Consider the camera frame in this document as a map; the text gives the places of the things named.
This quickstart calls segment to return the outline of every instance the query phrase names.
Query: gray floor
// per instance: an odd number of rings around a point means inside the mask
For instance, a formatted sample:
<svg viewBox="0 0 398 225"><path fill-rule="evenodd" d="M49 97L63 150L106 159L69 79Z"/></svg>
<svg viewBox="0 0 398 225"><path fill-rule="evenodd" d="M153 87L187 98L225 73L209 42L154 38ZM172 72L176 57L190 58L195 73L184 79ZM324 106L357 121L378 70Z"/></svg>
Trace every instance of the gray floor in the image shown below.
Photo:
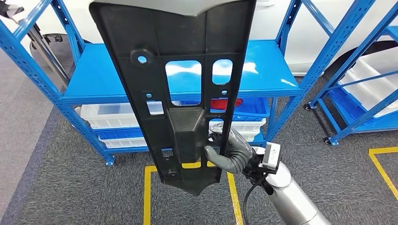
<svg viewBox="0 0 398 225"><path fill-rule="evenodd" d="M50 142L42 162L35 160L40 166L30 190L2 224L142 224L144 167L153 165L149 154L118 155L115 166L106 167L63 117L50 118L57 121L43 131ZM325 145L324 136L314 114L298 109L275 139L297 183L332 224L398 224L398 201L367 154L369 148L396 146L397 132L352 135L336 147ZM390 156L377 157L394 177L398 153ZM151 224L235 224L225 174L199 197L161 184L155 173L151 182ZM242 206L250 183L242 175L235 182ZM260 188L249 198L248 217L252 224L282 224Z"/></svg>
<svg viewBox="0 0 398 225"><path fill-rule="evenodd" d="M67 71L72 66L71 53L66 46L54 46L56 55ZM43 67L48 76L61 87L51 70ZM0 50L0 219L38 142L53 105Z"/></svg>

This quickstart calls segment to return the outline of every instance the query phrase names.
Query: caster wheel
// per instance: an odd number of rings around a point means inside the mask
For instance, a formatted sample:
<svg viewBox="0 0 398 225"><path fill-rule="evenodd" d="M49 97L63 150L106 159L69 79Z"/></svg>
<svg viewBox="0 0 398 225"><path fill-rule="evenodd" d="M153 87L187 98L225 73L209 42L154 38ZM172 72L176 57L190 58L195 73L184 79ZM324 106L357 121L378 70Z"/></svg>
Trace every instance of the caster wheel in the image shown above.
<svg viewBox="0 0 398 225"><path fill-rule="evenodd" d="M332 143L330 142L330 140L329 140L328 137L325 137L325 138L323 139L323 142L325 142L325 144L327 144L327 145L331 145L331 144L332 144Z"/></svg>
<svg viewBox="0 0 398 225"><path fill-rule="evenodd" d="M310 111L310 110L311 110L311 107L310 107L309 104L303 105L303 108L304 108L305 110L307 110L307 111Z"/></svg>

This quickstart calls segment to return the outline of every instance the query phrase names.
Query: gray carpet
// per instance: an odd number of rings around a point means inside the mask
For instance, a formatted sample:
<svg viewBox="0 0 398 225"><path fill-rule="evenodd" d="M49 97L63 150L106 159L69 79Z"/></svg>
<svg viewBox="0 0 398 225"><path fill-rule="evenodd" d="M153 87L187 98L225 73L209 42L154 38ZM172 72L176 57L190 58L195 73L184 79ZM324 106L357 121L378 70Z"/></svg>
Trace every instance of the gray carpet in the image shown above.
<svg viewBox="0 0 398 225"><path fill-rule="evenodd" d="M320 79L306 101L323 84ZM51 135L46 153L9 224L143 223L144 167L153 165L148 153L117 155L115 165L107 167L63 117L46 135ZM283 147L283 162L318 208L332 224L398 224L398 201L367 154L369 148L397 146L397 131L351 135L336 147L325 145L324 137L314 114L299 108L274 140ZM377 157L394 177L398 153L389 155ZM398 186L397 178L392 180ZM242 207L251 184L242 175L235 182ZM161 184L156 173L151 183L152 225L235 224L225 174L199 197ZM251 224L283 224L260 188L248 200L248 217Z"/></svg>

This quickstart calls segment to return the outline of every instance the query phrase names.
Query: black cable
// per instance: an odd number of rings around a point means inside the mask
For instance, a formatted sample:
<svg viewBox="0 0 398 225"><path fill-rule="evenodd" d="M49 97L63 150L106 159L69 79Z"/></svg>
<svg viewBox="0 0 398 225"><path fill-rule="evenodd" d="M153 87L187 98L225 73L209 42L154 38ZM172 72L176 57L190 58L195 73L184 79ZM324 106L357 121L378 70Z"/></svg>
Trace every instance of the black cable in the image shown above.
<svg viewBox="0 0 398 225"><path fill-rule="evenodd" d="M249 198L249 195L252 193L254 188L257 187L260 183L262 183L265 180L265 178L267 177L267 175L268 175L268 173L264 174L264 176L262 176L257 182L255 182L255 184L253 184L253 186L247 191L247 193L245 195L245 199L243 200L243 219L245 220L246 225L250 225L249 221L247 220L247 215L246 215L247 199Z"/></svg>

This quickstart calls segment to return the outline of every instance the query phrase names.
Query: red object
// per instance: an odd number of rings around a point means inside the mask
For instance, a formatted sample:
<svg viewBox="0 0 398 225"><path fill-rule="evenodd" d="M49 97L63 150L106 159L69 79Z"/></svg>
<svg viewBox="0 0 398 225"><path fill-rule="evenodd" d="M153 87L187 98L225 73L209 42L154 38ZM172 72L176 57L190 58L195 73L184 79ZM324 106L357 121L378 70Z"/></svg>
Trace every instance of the red object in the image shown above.
<svg viewBox="0 0 398 225"><path fill-rule="evenodd" d="M227 102L228 99L213 99L210 101L210 108L211 109L219 109L219 110L226 110L227 109ZM243 103L243 100L237 98L235 102L235 107L240 106Z"/></svg>

